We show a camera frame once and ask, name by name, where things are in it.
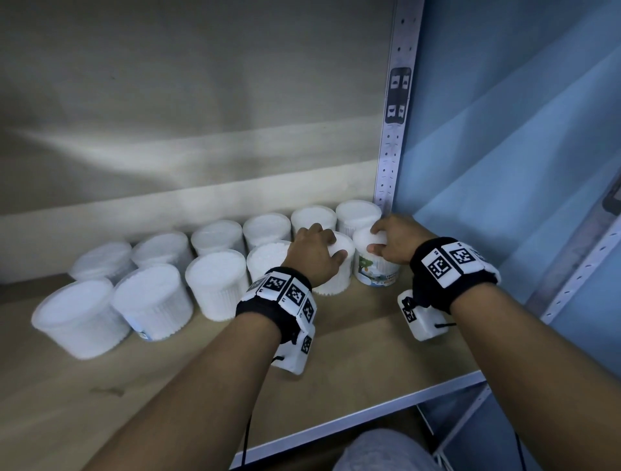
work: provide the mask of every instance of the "black wrist strap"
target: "black wrist strap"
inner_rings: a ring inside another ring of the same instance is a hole
[[[265,278],[268,278],[269,274],[273,272],[291,275],[293,278],[297,279],[304,286],[306,286],[309,291],[312,289],[311,283],[308,278],[301,274],[299,271],[289,267],[274,267],[271,270],[268,270],[265,276],[254,282],[250,286],[249,291],[254,289],[258,284],[262,283]],[[301,330],[300,325],[298,324],[295,316],[292,316],[280,306],[278,300],[267,300],[259,296],[254,296],[249,300],[240,301],[237,304],[235,316],[250,312],[262,314],[276,324],[276,326],[280,330],[281,344],[285,344],[289,341],[291,341],[293,344],[297,342],[297,337]]]
[[[416,305],[450,314],[452,302],[465,291],[482,283],[497,283],[486,265],[471,247],[452,237],[428,240],[410,261],[412,298]]]

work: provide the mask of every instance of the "finger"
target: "finger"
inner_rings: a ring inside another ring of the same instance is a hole
[[[309,230],[305,227],[300,227],[296,232],[296,239],[304,237]]]
[[[366,251],[373,255],[379,255],[382,257],[384,253],[384,249],[386,246],[384,244],[369,244],[366,246]]]
[[[321,240],[324,241],[327,245],[332,245],[337,241],[337,236],[334,235],[331,229],[326,229],[325,231],[321,231],[319,233],[321,236]]]
[[[313,224],[312,226],[310,226],[309,228],[309,234],[316,234],[318,232],[321,232],[324,228],[321,227],[321,224],[319,224],[318,222],[316,222],[315,224]]]
[[[388,218],[383,217],[382,219],[378,219],[375,221],[375,224],[371,226],[371,233],[377,234],[379,231],[386,230],[386,223],[388,222]]]
[[[337,262],[338,266],[340,267],[341,265],[343,265],[343,262],[347,258],[347,250],[339,250],[331,258],[332,258],[332,260]]]

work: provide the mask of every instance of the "beige wall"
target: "beige wall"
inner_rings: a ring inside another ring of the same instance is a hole
[[[372,197],[391,2],[36,3],[0,19],[3,282],[107,237]]]

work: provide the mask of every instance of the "wooden surface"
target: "wooden surface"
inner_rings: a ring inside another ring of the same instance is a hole
[[[478,369],[458,331],[417,342],[389,288],[356,280],[316,296],[317,334],[301,377],[271,368],[255,406],[250,447]],[[173,337],[135,334],[99,358],[75,360],[30,326],[42,298],[67,282],[13,285],[0,295],[0,456],[5,471],[78,470],[225,323],[200,312]]]

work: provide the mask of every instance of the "white plastic tub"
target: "white plastic tub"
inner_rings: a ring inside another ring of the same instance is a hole
[[[134,247],[132,260],[140,268],[169,263],[185,273],[194,259],[188,237],[183,232],[162,232],[152,235]]]
[[[235,308],[248,290],[246,259],[228,249],[202,255],[190,263],[186,281],[201,312],[212,321],[235,317]]]
[[[120,240],[100,245],[81,255],[69,270],[69,275],[76,281],[107,278],[116,285],[135,269],[131,244]]]
[[[235,221],[212,222],[193,233],[190,240],[198,255],[233,249],[246,256],[242,227]]]
[[[323,229],[337,229],[337,213],[326,206],[307,206],[306,208],[296,209],[291,215],[291,224],[293,225],[293,235],[305,227],[310,228],[318,222]]]
[[[32,326],[80,360],[111,350],[131,331],[110,305],[114,287],[106,278],[76,281],[37,306]]]
[[[114,290],[112,307],[148,341],[173,335],[188,323],[194,310],[179,270],[166,263],[127,275]]]
[[[337,206],[337,230],[348,237],[363,227],[372,226],[382,217],[382,210],[376,204],[363,199],[351,199]]]
[[[243,225],[243,236],[248,250],[277,240],[291,241],[291,221],[280,213],[268,213],[255,216]]]
[[[338,273],[326,281],[323,285],[313,288],[313,292],[318,295],[331,296],[345,291],[351,282],[351,264],[353,262],[356,249],[353,241],[341,232],[335,232],[336,243],[328,246],[328,253],[333,256],[339,250],[347,250],[347,258],[338,269]]]
[[[353,272],[359,281],[369,286],[390,286],[399,276],[399,266],[386,261],[383,257],[366,251],[369,244],[385,244],[386,233],[371,233],[371,226],[354,232],[353,243],[356,246]]]
[[[269,269],[280,267],[287,257],[290,245],[288,241],[278,240],[252,249],[247,260],[252,282],[261,278]]]

